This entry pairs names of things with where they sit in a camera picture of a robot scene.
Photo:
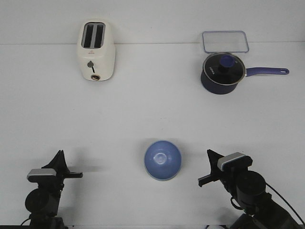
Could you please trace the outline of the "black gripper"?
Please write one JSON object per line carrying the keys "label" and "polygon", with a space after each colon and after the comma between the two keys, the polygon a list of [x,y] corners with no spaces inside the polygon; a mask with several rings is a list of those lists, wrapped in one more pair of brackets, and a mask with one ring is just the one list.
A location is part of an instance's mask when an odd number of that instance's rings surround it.
{"label": "black gripper", "polygon": [[61,193],[64,188],[65,179],[83,177],[82,172],[70,172],[65,161],[63,150],[59,150],[54,158],[42,168],[61,168],[61,171],[57,172],[56,177],[48,178],[38,183],[40,188],[47,190],[49,193]]}
{"label": "black gripper", "polygon": [[234,173],[235,170],[247,170],[247,168],[229,168],[227,171],[222,172],[217,164],[218,164],[218,160],[222,157],[224,157],[223,155],[208,149],[207,150],[207,154],[208,154],[208,158],[209,158],[209,162],[210,162],[210,169],[211,172],[209,175],[206,175],[204,177],[201,177],[198,179],[198,185],[200,187],[202,187],[205,184],[208,184],[210,182],[215,182],[220,180],[221,182],[223,181],[228,181],[229,180],[229,176],[232,175]]}

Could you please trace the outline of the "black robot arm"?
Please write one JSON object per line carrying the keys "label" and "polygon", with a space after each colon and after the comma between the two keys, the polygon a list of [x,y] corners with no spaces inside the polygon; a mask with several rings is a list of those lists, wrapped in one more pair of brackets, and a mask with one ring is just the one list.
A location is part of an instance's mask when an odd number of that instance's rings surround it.
{"label": "black robot arm", "polygon": [[207,150],[210,174],[198,179],[202,187],[220,181],[231,195],[230,202],[243,214],[230,227],[232,229],[303,229],[291,214],[273,201],[266,192],[269,185],[259,173],[249,170],[253,160],[250,156],[236,152],[223,156]]}
{"label": "black robot arm", "polygon": [[25,199],[25,208],[30,212],[30,229],[67,229],[61,217],[58,217],[64,180],[82,178],[82,172],[71,172],[66,164],[63,150],[41,168],[32,169],[27,180],[38,184]]}

